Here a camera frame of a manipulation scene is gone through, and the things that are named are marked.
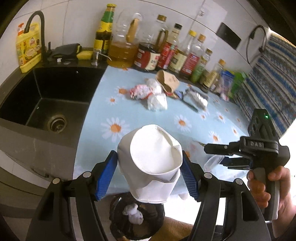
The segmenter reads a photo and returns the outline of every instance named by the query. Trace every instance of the green bottle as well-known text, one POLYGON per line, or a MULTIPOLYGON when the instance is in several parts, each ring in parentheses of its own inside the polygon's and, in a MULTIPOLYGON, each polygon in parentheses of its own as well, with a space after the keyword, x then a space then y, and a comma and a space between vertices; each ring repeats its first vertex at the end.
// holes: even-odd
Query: green bottle
POLYGON ((194 70, 192 71, 190 81, 192 83, 196 83, 199 78, 201 77, 205 66, 207 65, 208 61, 210 60, 210 56, 213 52, 209 49, 205 51, 205 53, 200 57, 198 64, 195 66, 194 70))
POLYGON ((96 40, 94 41, 95 52, 100 52, 104 55, 108 53, 115 8, 115 4, 107 4, 107 9, 101 19, 100 28, 96 31, 96 40))

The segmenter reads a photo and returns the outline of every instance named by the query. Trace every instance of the floral tablecloth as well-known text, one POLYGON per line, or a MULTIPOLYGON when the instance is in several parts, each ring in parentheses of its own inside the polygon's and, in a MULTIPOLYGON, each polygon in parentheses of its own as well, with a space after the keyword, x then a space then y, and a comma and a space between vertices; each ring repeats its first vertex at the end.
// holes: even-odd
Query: floral tablecloth
MULTIPOLYGON (((153 112, 147 109, 147 101, 132 100, 128 91, 137 84, 144 84, 145 78, 155 74, 142 73, 134 69, 116 69, 108 66, 91 101, 81 131, 73 178, 84 171, 90 171, 98 162, 106 159, 111 150, 125 134, 144 125, 157 124, 179 141, 192 162, 203 166, 210 155, 203 152, 199 142, 228 144, 247 134, 247 120, 238 106, 220 100, 209 93, 206 111, 195 112, 183 102, 167 98, 168 110, 153 112)), ((181 82, 178 90, 185 90, 188 84, 181 82)), ((245 175, 245 171, 228 170, 218 165, 213 173, 217 178, 233 180, 245 175)), ((107 194, 129 190, 124 176, 117 167, 107 194)), ((186 192, 182 177, 173 191, 186 192)))

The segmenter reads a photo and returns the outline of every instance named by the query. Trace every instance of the yellow bottle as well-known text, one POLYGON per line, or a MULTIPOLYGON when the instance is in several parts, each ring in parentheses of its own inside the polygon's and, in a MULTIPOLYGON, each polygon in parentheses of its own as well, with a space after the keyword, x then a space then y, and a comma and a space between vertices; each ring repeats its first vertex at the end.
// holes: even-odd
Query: yellow bottle
POLYGON ((32 23, 26 34, 22 29, 23 24, 18 26, 16 49, 20 70, 26 73, 41 60, 41 38, 38 23, 32 23))

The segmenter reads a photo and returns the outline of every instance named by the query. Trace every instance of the blue striped curtain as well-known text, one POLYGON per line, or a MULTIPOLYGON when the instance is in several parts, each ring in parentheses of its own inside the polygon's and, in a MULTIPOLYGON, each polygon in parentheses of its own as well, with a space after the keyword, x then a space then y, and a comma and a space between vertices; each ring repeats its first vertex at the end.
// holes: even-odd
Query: blue striped curtain
POLYGON ((280 138, 296 117, 296 47, 272 34, 234 100, 248 120, 266 109, 280 138))

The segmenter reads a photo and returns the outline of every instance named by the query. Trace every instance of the silver screw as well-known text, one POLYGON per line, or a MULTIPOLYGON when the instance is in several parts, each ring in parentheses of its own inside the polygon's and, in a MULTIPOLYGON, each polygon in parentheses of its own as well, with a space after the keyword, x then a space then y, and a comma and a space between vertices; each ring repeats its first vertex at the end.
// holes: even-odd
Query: silver screw
POLYGON ((91 176, 91 172, 85 172, 83 173, 83 177, 90 177, 91 176))
POLYGON ((204 177, 207 179, 211 179, 213 177, 213 175, 210 174, 209 172, 205 172, 204 177))
POLYGON ((59 178, 55 178, 55 179, 53 179, 53 180, 52 180, 52 183, 53 183, 53 184, 58 184, 58 183, 59 183, 59 178))
POLYGON ((242 181, 242 179, 235 179, 235 182, 238 184, 238 185, 242 185, 244 182, 242 181))

